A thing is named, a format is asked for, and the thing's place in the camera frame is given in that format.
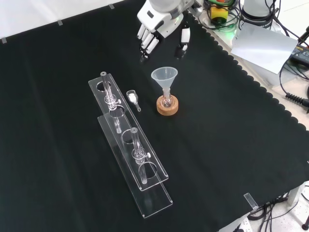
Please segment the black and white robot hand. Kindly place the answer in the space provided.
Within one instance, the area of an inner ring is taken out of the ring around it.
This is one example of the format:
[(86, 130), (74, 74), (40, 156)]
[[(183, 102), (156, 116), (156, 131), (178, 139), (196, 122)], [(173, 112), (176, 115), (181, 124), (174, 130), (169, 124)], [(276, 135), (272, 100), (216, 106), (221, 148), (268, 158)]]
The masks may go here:
[(140, 63), (145, 63), (155, 48), (181, 28), (180, 42), (175, 57), (181, 59), (187, 52), (190, 42), (190, 27), (187, 23), (187, 11), (193, 0), (147, 0), (139, 10), (137, 17), (141, 22), (137, 38), (140, 40)]

